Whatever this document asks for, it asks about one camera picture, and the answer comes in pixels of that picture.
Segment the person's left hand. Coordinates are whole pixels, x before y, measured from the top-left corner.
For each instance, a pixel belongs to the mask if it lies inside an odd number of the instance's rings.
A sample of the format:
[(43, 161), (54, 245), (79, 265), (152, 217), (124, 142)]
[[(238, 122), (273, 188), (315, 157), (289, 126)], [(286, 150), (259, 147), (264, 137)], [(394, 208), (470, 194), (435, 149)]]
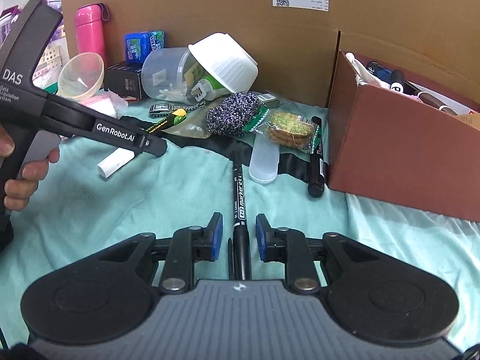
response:
[(60, 138), (56, 138), (56, 145), (49, 145), (51, 151), (42, 159), (24, 164), (21, 177), (7, 180), (3, 190), (5, 197), (2, 200), (7, 211), (22, 211), (32, 195), (38, 190), (39, 183), (47, 177), (50, 164), (59, 161)]

